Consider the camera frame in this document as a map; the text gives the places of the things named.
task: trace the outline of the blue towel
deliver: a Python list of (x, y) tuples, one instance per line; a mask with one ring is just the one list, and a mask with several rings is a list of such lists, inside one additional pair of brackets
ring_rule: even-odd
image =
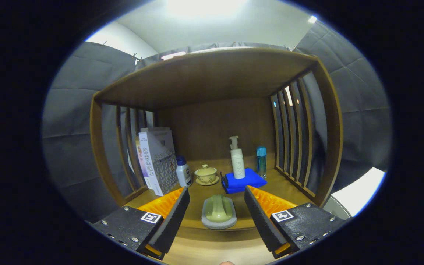
[(228, 173), (224, 176), (222, 179), (222, 186), (227, 194), (243, 192), (247, 185), (259, 188), (268, 183), (266, 180), (258, 176), (258, 174), (251, 168), (245, 168), (244, 174), (245, 177), (242, 179), (234, 178), (233, 173)]

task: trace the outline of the saucer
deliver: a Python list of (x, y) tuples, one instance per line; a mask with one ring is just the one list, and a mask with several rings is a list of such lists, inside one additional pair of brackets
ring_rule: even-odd
[(202, 182), (199, 180), (199, 178), (195, 179), (195, 182), (196, 182), (197, 184), (199, 184), (199, 185), (202, 185), (202, 186), (210, 186), (210, 185), (214, 185), (215, 183), (219, 182), (219, 177), (218, 177), (218, 176), (215, 176), (215, 180), (214, 180), (214, 181), (212, 181), (211, 183), (202, 183)]

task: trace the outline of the book cover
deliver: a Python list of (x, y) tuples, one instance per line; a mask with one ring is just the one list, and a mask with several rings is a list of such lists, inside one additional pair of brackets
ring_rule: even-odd
[(150, 186), (156, 195), (163, 196), (178, 182), (171, 130), (140, 132), (138, 137)]
[(170, 131), (168, 127), (151, 127), (151, 128), (141, 128), (140, 132), (144, 133), (145, 131)]
[(145, 159), (143, 158), (143, 152), (140, 147), (140, 138), (138, 136), (135, 137), (135, 147), (137, 149), (138, 162), (140, 164), (140, 168), (143, 173), (143, 179), (145, 179), (146, 186), (148, 188), (152, 188), (150, 184), (150, 178), (148, 177), (148, 171), (146, 170), (146, 164), (145, 164)]

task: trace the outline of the pump dispenser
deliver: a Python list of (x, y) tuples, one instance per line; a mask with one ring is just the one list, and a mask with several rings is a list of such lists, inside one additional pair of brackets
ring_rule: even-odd
[(230, 136), (230, 140), (232, 144), (230, 144), (230, 155), (232, 158), (232, 167), (233, 167), (233, 175), (236, 179), (242, 179), (245, 177), (244, 174), (244, 162), (243, 162), (243, 153), (241, 149), (239, 149), (238, 145), (238, 136)]

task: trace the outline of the white ceiling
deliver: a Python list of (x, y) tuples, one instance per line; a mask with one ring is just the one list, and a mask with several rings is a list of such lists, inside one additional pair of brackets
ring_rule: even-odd
[(293, 49), (311, 14), (278, 0), (155, 0), (116, 21), (157, 52), (214, 42), (258, 42)]

